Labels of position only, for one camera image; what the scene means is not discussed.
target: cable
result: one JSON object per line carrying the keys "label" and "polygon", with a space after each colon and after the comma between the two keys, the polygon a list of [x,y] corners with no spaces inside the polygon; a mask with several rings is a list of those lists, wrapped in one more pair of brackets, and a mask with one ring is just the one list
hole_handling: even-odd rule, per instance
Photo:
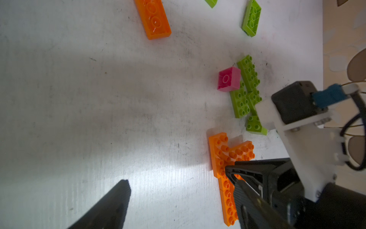
{"label": "cable", "polygon": [[[356,171],[361,171],[363,169],[366,168],[366,105],[365,102],[363,101],[363,99],[361,98],[361,96],[355,92],[350,94],[351,98],[353,99],[353,101],[355,102],[356,106],[358,107],[358,109],[360,110],[360,113],[356,116],[354,116],[351,120],[349,120],[346,125],[342,128],[341,132],[340,132],[340,136],[344,137],[344,134],[346,133],[347,129],[359,118],[361,118],[362,123],[363,123],[363,129],[365,131],[365,153],[362,159],[362,163],[360,164],[360,166],[356,167],[354,166],[351,162],[347,161],[346,164],[353,170]],[[346,150],[346,144],[342,143],[342,151],[343,154],[347,155],[347,150]]]}

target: table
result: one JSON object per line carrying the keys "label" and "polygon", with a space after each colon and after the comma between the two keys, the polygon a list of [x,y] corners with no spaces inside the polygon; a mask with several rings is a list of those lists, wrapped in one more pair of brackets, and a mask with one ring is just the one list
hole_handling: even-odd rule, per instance
{"label": "table", "polygon": [[128,179],[124,228],[226,228],[207,135],[288,155],[234,118],[218,72],[250,54],[263,99],[322,88],[322,2],[258,3],[251,38],[246,0],[164,0],[172,34],[149,41],[133,0],[1,1],[0,227],[67,228]]}

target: lego stud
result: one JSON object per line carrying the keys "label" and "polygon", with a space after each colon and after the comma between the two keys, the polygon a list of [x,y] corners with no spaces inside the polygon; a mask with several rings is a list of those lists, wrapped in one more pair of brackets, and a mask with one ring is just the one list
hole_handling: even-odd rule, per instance
{"label": "lego stud", "polygon": [[230,217],[230,218],[229,218],[229,223],[230,223],[231,225],[234,225],[234,223],[235,223],[234,218]]}
{"label": "lego stud", "polygon": [[151,19],[151,22],[153,23],[153,26],[155,26],[156,28],[159,28],[161,26],[161,21],[156,16]]}
{"label": "lego stud", "polygon": [[234,215],[234,212],[232,211],[231,208],[228,209],[228,215],[230,215],[230,216],[233,216]]}
{"label": "lego stud", "polygon": [[223,169],[220,169],[219,174],[220,174],[220,176],[225,176],[225,171]]}
{"label": "lego stud", "polygon": [[228,200],[226,201],[226,205],[227,205],[227,206],[229,206],[229,207],[231,207],[231,206],[232,206],[232,202],[231,202],[231,200],[230,200],[230,199],[228,199]]}
{"label": "lego stud", "polygon": [[230,183],[228,181],[225,181],[224,182],[224,188],[230,188]]}
{"label": "lego stud", "polygon": [[224,77],[223,77],[223,83],[225,84],[225,83],[227,83],[229,81],[229,75],[225,75]]}
{"label": "lego stud", "polygon": [[223,142],[227,142],[229,139],[228,139],[228,137],[222,135],[222,136],[220,136],[220,140]]}
{"label": "lego stud", "polygon": [[152,2],[147,3],[147,4],[146,4],[146,8],[147,8],[147,10],[148,10],[150,13],[152,13],[152,14],[156,13],[156,6],[155,6],[155,3],[152,3]]}
{"label": "lego stud", "polygon": [[241,151],[240,149],[235,150],[235,153],[238,154],[239,156],[243,155],[243,151]]}
{"label": "lego stud", "polygon": [[230,197],[231,197],[231,192],[230,192],[229,190],[226,190],[226,192],[225,192],[225,196],[226,196],[227,198],[230,198]]}
{"label": "lego stud", "polygon": [[229,153],[229,157],[231,157],[232,159],[235,159],[236,158],[236,153],[234,153],[234,152],[230,152]]}
{"label": "lego stud", "polygon": [[249,151],[249,149],[248,149],[248,147],[244,147],[244,146],[243,146],[243,147],[242,147],[242,151],[247,153],[247,152]]}
{"label": "lego stud", "polygon": [[221,159],[218,159],[218,158],[216,158],[216,165],[218,165],[218,166],[223,166],[224,165],[224,161],[223,160],[221,160]]}
{"label": "lego stud", "polygon": [[229,147],[223,145],[223,146],[221,146],[221,150],[224,152],[227,152],[229,150]]}

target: green lego brick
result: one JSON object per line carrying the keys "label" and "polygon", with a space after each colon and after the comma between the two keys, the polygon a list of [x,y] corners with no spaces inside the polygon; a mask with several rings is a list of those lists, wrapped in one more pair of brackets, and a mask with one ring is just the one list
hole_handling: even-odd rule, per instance
{"label": "green lego brick", "polygon": [[246,95],[248,100],[248,106],[250,108],[250,112],[252,115],[257,115],[257,110],[255,109],[255,105],[262,101],[262,97],[259,95],[259,91],[254,89],[252,92],[248,92]]}
{"label": "green lego brick", "polygon": [[232,107],[236,118],[242,118],[250,112],[248,106],[249,101],[246,99],[247,92],[245,91],[245,84],[240,81],[240,88],[236,91],[230,92]]}
{"label": "green lego brick", "polygon": [[255,0],[248,2],[245,12],[242,29],[251,37],[257,34],[259,17],[261,16],[261,7]]}
{"label": "green lego brick", "polygon": [[217,0],[205,0],[211,8],[216,6]]}
{"label": "green lego brick", "polygon": [[253,115],[248,118],[247,131],[252,134],[267,135],[267,129],[262,127],[258,116]]}
{"label": "green lego brick", "polygon": [[254,91],[254,89],[261,83],[258,79],[258,73],[254,70],[255,65],[252,63],[252,57],[247,55],[244,59],[237,63],[238,68],[241,70],[242,78],[245,83],[245,87],[248,92]]}

